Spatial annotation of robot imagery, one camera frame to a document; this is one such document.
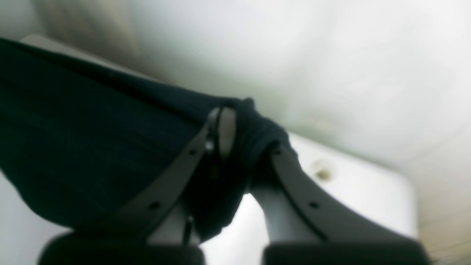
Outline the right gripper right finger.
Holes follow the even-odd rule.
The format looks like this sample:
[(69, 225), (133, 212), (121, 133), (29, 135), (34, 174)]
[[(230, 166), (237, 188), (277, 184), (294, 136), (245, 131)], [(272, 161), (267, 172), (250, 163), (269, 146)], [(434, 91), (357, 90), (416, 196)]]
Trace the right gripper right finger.
[(424, 247), (351, 210), (311, 180), (282, 145), (264, 151), (250, 187), (269, 245), (263, 265), (429, 265)]

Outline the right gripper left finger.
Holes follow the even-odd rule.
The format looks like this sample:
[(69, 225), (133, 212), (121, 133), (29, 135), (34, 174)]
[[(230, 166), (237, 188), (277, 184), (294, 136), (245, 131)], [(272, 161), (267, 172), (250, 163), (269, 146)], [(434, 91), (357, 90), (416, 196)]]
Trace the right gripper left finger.
[(236, 111), (218, 107), (199, 133), (141, 193), (102, 221), (57, 237), (40, 265), (204, 265), (185, 190), (198, 167), (220, 167), (236, 136)]

